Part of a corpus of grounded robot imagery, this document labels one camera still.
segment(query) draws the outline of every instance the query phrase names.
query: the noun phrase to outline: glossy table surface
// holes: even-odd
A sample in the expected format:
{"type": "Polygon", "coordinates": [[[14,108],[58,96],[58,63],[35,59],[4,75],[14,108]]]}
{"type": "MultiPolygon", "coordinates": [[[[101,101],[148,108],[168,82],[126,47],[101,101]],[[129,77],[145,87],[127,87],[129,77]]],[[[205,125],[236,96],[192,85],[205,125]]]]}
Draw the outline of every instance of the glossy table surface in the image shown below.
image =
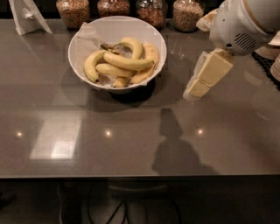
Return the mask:
{"type": "Polygon", "coordinates": [[[280,93],[251,55],[203,99],[182,94],[208,33],[166,21],[162,73],[129,94],[96,91],[71,69],[75,31],[18,36],[0,20],[0,177],[156,177],[280,173],[280,93]]]}

